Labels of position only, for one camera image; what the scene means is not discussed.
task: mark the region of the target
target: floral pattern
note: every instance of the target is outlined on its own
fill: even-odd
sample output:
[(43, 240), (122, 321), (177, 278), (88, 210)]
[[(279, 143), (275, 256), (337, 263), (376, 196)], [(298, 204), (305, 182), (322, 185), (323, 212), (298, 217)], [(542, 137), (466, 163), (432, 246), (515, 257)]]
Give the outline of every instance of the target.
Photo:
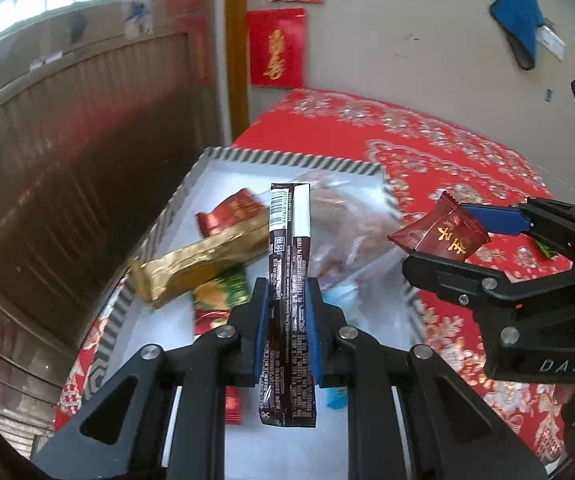
[[(290, 92), (237, 144), (378, 162), (391, 179), (406, 224), (434, 208), (443, 190), (461, 202), (487, 205), (550, 197), (528, 161), (506, 146), (414, 110), (339, 92)], [(468, 262), (501, 270), (514, 282), (562, 272), (571, 265), (562, 256), (547, 259), (522, 235), (491, 235)], [(544, 462), (555, 460), (562, 449), (563, 425), (553, 387), (488, 378), (471, 311), (424, 291), (419, 298), (427, 343), (537, 456)]]

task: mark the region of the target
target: blue cloth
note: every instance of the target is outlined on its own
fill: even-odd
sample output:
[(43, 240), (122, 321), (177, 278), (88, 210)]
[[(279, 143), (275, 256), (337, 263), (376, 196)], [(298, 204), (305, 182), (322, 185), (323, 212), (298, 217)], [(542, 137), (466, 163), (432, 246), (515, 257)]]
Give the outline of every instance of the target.
[(496, 0), (490, 14), (505, 31), (509, 46), (523, 70), (535, 66), (536, 29), (545, 24), (536, 0)]

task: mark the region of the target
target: barcode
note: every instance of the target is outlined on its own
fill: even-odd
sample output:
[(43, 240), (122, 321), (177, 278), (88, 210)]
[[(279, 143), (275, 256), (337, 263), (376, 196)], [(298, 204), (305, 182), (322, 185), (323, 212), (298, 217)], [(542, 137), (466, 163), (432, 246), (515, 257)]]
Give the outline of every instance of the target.
[(270, 231), (288, 228), (289, 189), (273, 189), (270, 202)]

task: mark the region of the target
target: metal screw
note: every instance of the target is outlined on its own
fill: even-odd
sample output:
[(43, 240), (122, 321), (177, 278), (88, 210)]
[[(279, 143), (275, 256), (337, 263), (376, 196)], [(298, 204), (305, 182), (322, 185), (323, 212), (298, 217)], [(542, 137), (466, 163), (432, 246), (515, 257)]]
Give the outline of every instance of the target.
[(519, 337), (519, 330), (513, 326), (506, 326), (503, 330), (501, 330), (501, 342), (504, 346), (512, 346), (519, 340)]
[(141, 348), (141, 357), (143, 359), (156, 359), (161, 353), (161, 347), (157, 345), (147, 345)]
[(485, 290), (494, 290), (499, 283), (494, 278), (485, 278), (481, 285)]
[(341, 339), (356, 339), (359, 335), (359, 330), (353, 326), (342, 326), (339, 329), (339, 336)]
[(434, 350), (427, 345), (416, 345), (414, 347), (414, 355), (425, 361), (434, 355)]
[(229, 339), (236, 334), (236, 329), (232, 325), (221, 325), (215, 328), (216, 336), (221, 339)]

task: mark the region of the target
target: gold wrapper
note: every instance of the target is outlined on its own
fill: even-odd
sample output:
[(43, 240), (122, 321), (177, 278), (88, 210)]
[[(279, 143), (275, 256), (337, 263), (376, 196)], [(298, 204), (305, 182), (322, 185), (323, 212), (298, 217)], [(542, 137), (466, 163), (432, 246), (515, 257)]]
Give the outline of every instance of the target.
[(264, 253), (268, 250), (268, 216), (266, 209), (254, 218), (158, 260), (147, 263), (131, 260), (130, 275), (137, 294), (159, 308), (221, 272)]

